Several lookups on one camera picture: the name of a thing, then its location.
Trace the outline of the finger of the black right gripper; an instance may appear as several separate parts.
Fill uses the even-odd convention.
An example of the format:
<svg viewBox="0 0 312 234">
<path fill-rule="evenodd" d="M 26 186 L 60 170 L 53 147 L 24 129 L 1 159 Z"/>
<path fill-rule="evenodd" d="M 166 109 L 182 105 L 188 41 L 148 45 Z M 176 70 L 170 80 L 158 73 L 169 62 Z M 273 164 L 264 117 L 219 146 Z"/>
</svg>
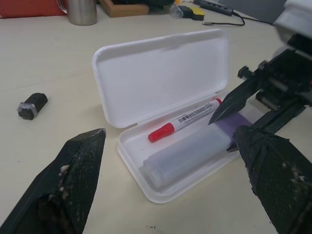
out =
<svg viewBox="0 0 312 234">
<path fill-rule="evenodd" d="M 305 106 L 307 105 L 306 101 L 302 101 L 300 98 L 286 98 L 284 100 L 276 98 L 272 100 L 269 98 L 256 98 L 256 100 L 266 106 L 269 111 L 252 123 L 247 123 L 246 121 L 245 123 L 243 120 L 240 120 L 240 118 L 238 118 L 240 122 L 235 120 L 235 123 L 237 123 L 238 126 L 252 126 L 271 134 L 275 134 L 289 121 L 301 114 L 306 109 Z M 228 147 L 227 152 L 234 152 L 237 150 L 236 143 L 232 143 Z"/>
<path fill-rule="evenodd" d="M 247 114 L 250 120 L 255 121 L 256 117 L 260 117 L 261 111 L 255 100 L 249 102 L 248 99 L 256 94 L 263 84 L 262 76 L 251 76 L 243 83 L 228 93 L 223 99 L 221 105 L 214 112 L 209 120 L 209 125 L 218 122 L 234 113 L 240 112 L 245 108 L 246 104 L 250 106 L 250 111 L 255 111 L 255 114 Z"/>
</svg>

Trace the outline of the black slim USB hub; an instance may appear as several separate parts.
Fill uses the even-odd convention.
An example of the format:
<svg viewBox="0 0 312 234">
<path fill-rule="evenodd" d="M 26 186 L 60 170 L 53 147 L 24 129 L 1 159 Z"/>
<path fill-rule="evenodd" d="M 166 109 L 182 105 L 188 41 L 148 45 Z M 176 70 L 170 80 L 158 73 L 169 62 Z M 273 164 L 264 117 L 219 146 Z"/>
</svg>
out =
<svg viewBox="0 0 312 234">
<path fill-rule="evenodd" d="M 234 10 L 232 8 L 217 4 L 217 3 L 212 3 L 206 0 L 194 0 L 193 4 L 199 6 L 200 8 L 214 11 L 216 13 L 224 14 L 226 16 L 232 16 Z"/>
</svg>

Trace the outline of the red whiteboard marker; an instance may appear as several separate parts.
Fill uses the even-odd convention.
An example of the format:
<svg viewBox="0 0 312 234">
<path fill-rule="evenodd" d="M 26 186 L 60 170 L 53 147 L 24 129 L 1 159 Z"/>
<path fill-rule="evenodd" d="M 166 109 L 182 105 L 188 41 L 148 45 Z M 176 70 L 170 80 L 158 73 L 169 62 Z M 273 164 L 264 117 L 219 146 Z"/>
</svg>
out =
<svg viewBox="0 0 312 234">
<path fill-rule="evenodd" d="M 154 143 L 164 137 L 170 136 L 171 134 L 213 113 L 221 104 L 222 100 L 216 98 L 209 103 L 197 107 L 196 109 L 166 123 L 159 129 L 153 131 L 148 135 L 148 139 L 151 143 Z"/>
</svg>

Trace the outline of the purple marker with translucent cap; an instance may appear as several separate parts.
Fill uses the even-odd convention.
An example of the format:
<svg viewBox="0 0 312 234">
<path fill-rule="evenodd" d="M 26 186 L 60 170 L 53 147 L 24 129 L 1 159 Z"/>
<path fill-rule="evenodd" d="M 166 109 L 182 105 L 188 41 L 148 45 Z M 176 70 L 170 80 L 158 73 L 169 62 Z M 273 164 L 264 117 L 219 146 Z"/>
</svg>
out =
<svg viewBox="0 0 312 234">
<path fill-rule="evenodd" d="M 169 187 L 199 168 L 218 162 L 234 142 L 235 130 L 251 124 L 243 115 L 232 114 L 149 156 L 140 170 L 153 188 Z"/>
</svg>

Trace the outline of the stainless steel mug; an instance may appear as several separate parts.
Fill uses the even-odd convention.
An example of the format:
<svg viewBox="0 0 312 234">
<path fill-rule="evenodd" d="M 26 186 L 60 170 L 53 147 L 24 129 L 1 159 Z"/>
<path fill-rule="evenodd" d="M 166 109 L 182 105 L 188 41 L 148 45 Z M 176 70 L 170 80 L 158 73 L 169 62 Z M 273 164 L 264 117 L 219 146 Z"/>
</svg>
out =
<svg viewBox="0 0 312 234">
<path fill-rule="evenodd" d="M 97 23 L 96 0 L 56 0 L 71 24 L 89 26 Z"/>
</svg>

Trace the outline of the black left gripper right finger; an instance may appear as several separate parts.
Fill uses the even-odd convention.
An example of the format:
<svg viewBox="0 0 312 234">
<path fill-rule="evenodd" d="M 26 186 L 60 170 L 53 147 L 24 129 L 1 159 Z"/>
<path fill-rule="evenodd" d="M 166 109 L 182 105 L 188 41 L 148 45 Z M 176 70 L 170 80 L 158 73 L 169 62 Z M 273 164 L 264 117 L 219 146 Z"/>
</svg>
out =
<svg viewBox="0 0 312 234">
<path fill-rule="evenodd" d="M 312 234 L 312 163 L 288 139 L 252 126 L 238 127 L 234 140 L 278 234 Z"/>
</svg>

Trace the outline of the small clear plastic bottle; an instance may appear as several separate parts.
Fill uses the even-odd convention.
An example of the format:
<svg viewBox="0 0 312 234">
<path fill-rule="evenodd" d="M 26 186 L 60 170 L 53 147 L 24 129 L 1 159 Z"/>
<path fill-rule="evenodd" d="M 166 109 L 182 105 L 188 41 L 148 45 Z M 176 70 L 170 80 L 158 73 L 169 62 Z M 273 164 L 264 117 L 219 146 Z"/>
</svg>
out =
<svg viewBox="0 0 312 234">
<path fill-rule="evenodd" d="M 183 18 L 183 11 L 173 3 L 169 8 L 170 15 L 174 18 L 181 19 Z"/>
</svg>

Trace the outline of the white plastic pencil case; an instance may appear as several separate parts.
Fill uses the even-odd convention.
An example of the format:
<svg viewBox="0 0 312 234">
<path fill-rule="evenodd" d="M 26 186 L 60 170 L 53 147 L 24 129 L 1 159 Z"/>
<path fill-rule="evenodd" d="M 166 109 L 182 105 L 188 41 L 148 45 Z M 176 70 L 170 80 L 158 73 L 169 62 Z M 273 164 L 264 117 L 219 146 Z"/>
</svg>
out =
<svg viewBox="0 0 312 234">
<path fill-rule="evenodd" d="M 235 158 L 199 168 L 164 189 L 148 183 L 140 168 L 149 156 L 208 125 L 212 114 L 154 143 L 148 135 L 166 123 L 227 95 L 228 36 L 212 29 L 105 46 L 93 70 L 107 122 L 123 129 L 117 150 L 145 196 L 167 203 Z"/>
</svg>

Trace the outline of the small black eraser block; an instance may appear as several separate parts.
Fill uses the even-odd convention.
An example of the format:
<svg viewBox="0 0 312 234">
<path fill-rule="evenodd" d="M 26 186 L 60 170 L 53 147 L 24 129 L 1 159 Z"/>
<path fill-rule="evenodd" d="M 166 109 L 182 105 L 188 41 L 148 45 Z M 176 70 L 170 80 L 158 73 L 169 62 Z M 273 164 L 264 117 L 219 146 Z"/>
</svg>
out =
<svg viewBox="0 0 312 234">
<path fill-rule="evenodd" d="M 48 98 L 44 93 L 33 93 L 25 102 L 19 104 L 17 113 L 25 120 L 33 120 L 47 102 Z"/>
</svg>

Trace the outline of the black and yellow block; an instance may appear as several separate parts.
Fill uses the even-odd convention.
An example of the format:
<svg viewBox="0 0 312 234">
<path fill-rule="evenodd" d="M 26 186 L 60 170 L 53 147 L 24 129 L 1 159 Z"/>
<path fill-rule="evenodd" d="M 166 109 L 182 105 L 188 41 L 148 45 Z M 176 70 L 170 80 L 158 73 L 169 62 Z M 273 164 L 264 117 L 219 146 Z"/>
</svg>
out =
<svg viewBox="0 0 312 234">
<path fill-rule="evenodd" d="M 182 11 L 183 19 L 192 19 L 195 21 L 204 21 L 205 13 L 198 7 L 179 6 Z"/>
</svg>

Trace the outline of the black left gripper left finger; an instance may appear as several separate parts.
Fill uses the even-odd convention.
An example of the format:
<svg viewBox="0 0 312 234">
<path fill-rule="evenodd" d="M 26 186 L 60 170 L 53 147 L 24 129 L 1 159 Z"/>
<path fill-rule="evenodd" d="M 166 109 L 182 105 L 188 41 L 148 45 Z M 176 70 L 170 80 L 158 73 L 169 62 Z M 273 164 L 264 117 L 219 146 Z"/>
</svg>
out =
<svg viewBox="0 0 312 234">
<path fill-rule="evenodd" d="M 68 140 L 32 181 L 0 234 L 82 234 L 97 190 L 106 131 Z"/>
</svg>

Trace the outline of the red flat object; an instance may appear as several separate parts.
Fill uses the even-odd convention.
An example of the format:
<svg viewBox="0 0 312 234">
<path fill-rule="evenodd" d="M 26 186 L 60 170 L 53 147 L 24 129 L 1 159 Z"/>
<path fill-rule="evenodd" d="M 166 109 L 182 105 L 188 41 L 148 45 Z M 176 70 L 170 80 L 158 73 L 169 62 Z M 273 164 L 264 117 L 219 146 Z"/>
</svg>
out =
<svg viewBox="0 0 312 234">
<path fill-rule="evenodd" d="M 57 0 L 0 0 L 0 19 L 63 15 Z"/>
</svg>

